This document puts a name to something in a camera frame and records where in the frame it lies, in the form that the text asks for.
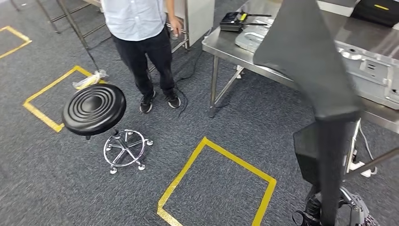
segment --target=person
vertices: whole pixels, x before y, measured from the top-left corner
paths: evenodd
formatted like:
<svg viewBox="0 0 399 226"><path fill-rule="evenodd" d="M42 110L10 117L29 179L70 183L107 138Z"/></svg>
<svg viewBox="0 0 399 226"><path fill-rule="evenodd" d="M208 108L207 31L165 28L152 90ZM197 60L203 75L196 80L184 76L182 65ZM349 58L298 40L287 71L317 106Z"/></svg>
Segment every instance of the person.
<svg viewBox="0 0 399 226"><path fill-rule="evenodd" d="M140 111L150 112L156 95L145 54L160 73L160 87L169 106L178 108L181 101L174 92L164 0L101 0L101 4L120 58L133 73L136 86L143 95ZM178 36L182 24L175 16L174 0L165 0L165 4L173 35Z"/></svg>

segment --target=chrome stool leg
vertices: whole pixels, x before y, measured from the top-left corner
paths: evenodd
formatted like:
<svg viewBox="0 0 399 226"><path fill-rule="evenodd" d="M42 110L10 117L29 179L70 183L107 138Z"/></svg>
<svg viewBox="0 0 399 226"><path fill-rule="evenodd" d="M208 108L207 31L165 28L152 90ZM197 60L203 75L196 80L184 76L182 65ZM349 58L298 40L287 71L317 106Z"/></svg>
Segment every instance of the chrome stool leg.
<svg viewBox="0 0 399 226"><path fill-rule="evenodd" d="M137 134L140 136L141 140L136 141L132 144L128 144L128 136L131 136L133 134ZM152 140L148 140L145 139L143 137L143 135L137 131L134 130L129 130L129 129L125 129L123 131L117 131L115 132L114 135L110 136L108 138L108 140L106 141L105 145L104 145L104 158L105 160L111 165L111 174L115 174L118 169L117 167L123 167L123 166L128 166L131 165L133 163L136 163L138 165L138 169L139 170L144 170L145 169L145 165L142 164L139 159L141 158L141 156L144 153L144 148L145 145L151 146L153 145L153 141ZM141 144L141 151L138 154L138 156L136 157L132 151L131 151L131 147L134 147L136 145L140 145ZM111 151L113 148L117 148L120 149L119 154L116 156L116 158L111 162L108 157L107 157L107 152ZM119 164L119 161L123 159L123 157L128 154L130 155L130 157L133 158L132 161L130 161L129 163L126 164Z"/></svg>

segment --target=stool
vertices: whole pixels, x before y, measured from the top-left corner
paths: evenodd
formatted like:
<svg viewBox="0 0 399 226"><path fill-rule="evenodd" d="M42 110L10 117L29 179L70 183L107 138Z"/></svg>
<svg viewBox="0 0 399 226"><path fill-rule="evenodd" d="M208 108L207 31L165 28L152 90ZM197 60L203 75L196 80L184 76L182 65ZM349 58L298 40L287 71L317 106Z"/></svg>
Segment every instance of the stool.
<svg viewBox="0 0 399 226"><path fill-rule="evenodd" d="M145 165L139 159L144 153L145 145L153 144L152 140L145 139L137 131L129 129L118 131L114 128L123 117L125 110L126 100L122 90L110 84L96 84L76 92L62 112L65 127L74 134L85 136L87 140L93 135L112 129L112 134L105 142L103 149L104 158L111 165L111 174L117 172L117 167L133 163L138 165L139 170L144 170ZM137 134L141 139L129 144L128 136L133 134ZM140 153L135 156L131 147L140 144ZM115 149L120 152L113 161L110 161L107 153ZM130 155L133 160L121 164L126 155Z"/></svg>

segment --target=black pants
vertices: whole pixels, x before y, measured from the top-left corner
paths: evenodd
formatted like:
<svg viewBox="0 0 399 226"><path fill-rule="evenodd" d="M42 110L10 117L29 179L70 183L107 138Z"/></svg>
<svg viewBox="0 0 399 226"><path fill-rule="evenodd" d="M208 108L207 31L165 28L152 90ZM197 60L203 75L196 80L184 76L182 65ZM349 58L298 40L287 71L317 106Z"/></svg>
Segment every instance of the black pants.
<svg viewBox="0 0 399 226"><path fill-rule="evenodd" d="M148 58L160 73L160 87L165 94L173 91L171 64L172 49L169 31L165 27L157 36L142 41L126 41L112 36L122 61L135 77L136 86L143 95L152 95L153 84L148 71Z"/></svg>

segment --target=shoe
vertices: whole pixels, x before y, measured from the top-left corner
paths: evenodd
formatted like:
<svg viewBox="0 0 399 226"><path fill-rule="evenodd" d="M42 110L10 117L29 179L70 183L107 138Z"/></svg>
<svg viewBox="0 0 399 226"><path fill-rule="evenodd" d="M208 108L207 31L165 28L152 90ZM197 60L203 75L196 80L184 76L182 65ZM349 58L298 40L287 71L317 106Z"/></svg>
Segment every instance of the shoe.
<svg viewBox="0 0 399 226"><path fill-rule="evenodd" d="M176 95L175 92L169 92L166 95L166 100L168 101L168 104L171 108L178 108L182 104L180 101L180 98Z"/></svg>
<svg viewBox="0 0 399 226"><path fill-rule="evenodd" d="M143 113L148 113L152 109L152 100L154 99L156 92L153 91L151 95L143 96L140 104L140 111Z"/></svg>

